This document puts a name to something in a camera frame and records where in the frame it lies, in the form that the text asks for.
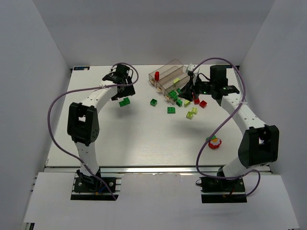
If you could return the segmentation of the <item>red lego brick stack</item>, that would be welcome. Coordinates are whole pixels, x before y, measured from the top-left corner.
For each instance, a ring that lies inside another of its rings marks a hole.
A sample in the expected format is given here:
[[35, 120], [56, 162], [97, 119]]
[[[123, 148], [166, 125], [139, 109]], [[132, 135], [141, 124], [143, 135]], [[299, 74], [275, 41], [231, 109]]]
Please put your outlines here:
[[160, 73], [158, 71], [155, 72], [154, 79], [155, 79], [155, 81], [159, 81], [160, 80]]

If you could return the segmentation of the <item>red yellow green lego stack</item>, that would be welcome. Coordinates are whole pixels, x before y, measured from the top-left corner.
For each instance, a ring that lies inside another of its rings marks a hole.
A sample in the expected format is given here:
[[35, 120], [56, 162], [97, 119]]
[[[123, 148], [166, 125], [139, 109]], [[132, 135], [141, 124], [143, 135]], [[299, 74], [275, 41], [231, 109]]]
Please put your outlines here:
[[179, 83], [180, 82], [180, 78], [175, 78], [174, 80], [173, 80], [173, 85], [176, 85], [177, 83]]

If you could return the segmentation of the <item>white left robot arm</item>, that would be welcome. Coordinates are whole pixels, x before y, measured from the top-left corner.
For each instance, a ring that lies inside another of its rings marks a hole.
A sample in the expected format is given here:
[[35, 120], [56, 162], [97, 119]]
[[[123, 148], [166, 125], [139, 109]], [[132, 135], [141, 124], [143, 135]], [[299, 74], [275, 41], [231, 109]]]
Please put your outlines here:
[[82, 182], [96, 185], [100, 168], [96, 160], [94, 142], [99, 135], [98, 114], [109, 100], [132, 96], [132, 67], [120, 63], [102, 78], [101, 88], [94, 90], [86, 99], [69, 106], [67, 133], [75, 143], [79, 158], [83, 161], [77, 175]]

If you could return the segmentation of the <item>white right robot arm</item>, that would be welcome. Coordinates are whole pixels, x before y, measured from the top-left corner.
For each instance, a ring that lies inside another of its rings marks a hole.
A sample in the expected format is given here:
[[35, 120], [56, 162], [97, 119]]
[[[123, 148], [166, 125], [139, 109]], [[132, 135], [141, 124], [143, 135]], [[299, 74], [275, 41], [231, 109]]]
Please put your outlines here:
[[202, 81], [192, 64], [188, 66], [188, 83], [181, 89], [180, 98], [197, 99], [199, 95], [210, 95], [229, 113], [227, 121], [233, 119], [243, 137], [237, 157], [221, 167], [217, 177], [228, 180], [246, 175], [258, 166], [275, 162], [278, 158], [279, 129], [259, 119], [245, 102], [244, 93], [236, 86], [229, 85], [226, 67], [210, 67], [210, 78]]

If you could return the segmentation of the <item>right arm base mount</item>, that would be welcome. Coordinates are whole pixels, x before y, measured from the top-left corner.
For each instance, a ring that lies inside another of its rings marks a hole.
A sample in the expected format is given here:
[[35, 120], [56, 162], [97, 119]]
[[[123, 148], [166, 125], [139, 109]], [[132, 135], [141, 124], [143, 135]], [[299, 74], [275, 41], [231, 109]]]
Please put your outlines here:
[[242, 179], [219, 180], [200, 177], [195, 184], [201, 188], [201, 201], [203, 204], [237, 204], [247, 202]]

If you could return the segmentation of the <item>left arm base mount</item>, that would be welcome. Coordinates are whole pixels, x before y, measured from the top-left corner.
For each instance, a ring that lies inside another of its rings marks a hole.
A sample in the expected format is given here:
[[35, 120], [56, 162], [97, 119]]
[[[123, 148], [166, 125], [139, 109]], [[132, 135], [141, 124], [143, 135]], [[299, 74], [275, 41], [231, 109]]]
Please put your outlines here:
[[[109, 189], [117, 199], [121, 190], [121, 177], [102, 177]], [[97, 185], [87, 184], [75, 175], [71, 190], [71, 200], [79, 201], [115, 201], [106, 186], [98, 181]]]

